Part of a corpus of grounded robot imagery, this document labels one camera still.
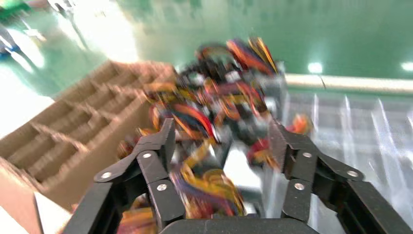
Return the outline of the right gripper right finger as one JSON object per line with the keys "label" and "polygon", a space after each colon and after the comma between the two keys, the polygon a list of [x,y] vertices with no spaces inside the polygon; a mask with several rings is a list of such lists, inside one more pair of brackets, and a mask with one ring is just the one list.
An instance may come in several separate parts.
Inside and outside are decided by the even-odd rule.
{"label": "right gripper right finger", "polygon": [[307,222],[312,195],[335,211],[347,182],[364,179],[360,170],[327,156],[308,136],[292,133],[277,121],[269,125],[269,148],[279,171],[289,181],[283,218]]}

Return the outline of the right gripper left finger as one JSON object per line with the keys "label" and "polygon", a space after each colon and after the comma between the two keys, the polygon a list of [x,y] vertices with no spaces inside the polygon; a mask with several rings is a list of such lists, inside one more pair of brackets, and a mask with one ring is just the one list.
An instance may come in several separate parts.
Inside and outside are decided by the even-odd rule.
{"label": "right gripper left finger", "polygon": [[183,219],[185,208],[168,174],[174,150],[175,123],[167,118],[158,132],[140,137],[128,156],[95,176],[94,188],[106,189],[101,210],[112,199],[113,208],[124,211],[148,194],[159,228]]}

